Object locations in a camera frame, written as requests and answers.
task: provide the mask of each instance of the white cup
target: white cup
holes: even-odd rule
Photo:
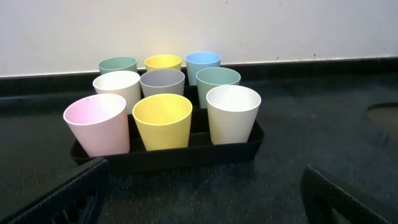
[[[211,89],[207,95],[213,144],[247,142],[261,103],[254,90],[238,85]]]
[[[93,81],[97,94],[114,93],[122,96],[127,103],[127,114],[141,100],[140,76],[136,72],[117,71],[105,73]]]
[[[77,140],[90,157],[130,151],[126,100],[116,94],[97,94],[72,103],[63,113]]]
[[[172,93],[183,96],[185,75],[175,69],[159,69],[144,73],[140,78],[144,97]]]

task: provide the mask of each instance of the plastic cup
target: plastic cup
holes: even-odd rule
[[[147,72],[169,68],[181,71],[181,58],[176,55],[156,55],[145,60]]]
[[[188,147],[192,104],[185,97],[169,93],[146,97],[132,115],[147,151]]]
[[[130,150],[126,100],[116,94],[88,96],[63,113],[90,157],[128,153]]]
[[[197,85],[197,73],[204,68],[219,67],[221,56],[211,52],[199,52],[185,58],[189,85]]]
[[[220,85],[238,85],[241,76],[229,68],[205,68],[197,73],[200,108],[207,108],[207,93]]]
[[[247,142],[261,103],[254,90],[237,85],[219,86],[207,93],[213,144]]]
[[[185,75],[174,69],[160,69],[144,73],[140,78],[142,92],[145,97],[173,93],[184,94]]]
[[[132,57],[116,57],[102,61],[98,65],[101,74],[116,71],[137,72],[137,60]]]
[[[114,93],[126,100],[127,113],[141,100],[140,76],[135,72],[109,72],[94,79],[93,86],[97,94]]]

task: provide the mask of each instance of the black table surface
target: black table surface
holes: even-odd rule
[[[299,180],[308,164],[398,207],[397,141],[366,116],[368,106],[398,101],[397,81],[392,73],[242,83],[262,97],[266,138],[253,161],[113,177],[99,223],[306,223]],[[1,197],[23,197],[77,166],[62,113],[89,94],[59,93],[40,106],[0,99],[22,104],[0,108]]]

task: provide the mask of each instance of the white wall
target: white wall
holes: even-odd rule
[[[398,56],[397,0],[0,0],[0,76],[212,51],[222,63]]]

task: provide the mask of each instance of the black countertop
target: black countertop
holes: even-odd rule
[[[266,139],[254,161],[113,177],[99,223],[306,223],[299,180],[308,164],[398,207],[397,142],[366,116],[368,106],[398,101],[397,81],[392,73],[244,82],[262,97]],[[1,197],[77,166],[62,113],[89,94],[0,99]]]

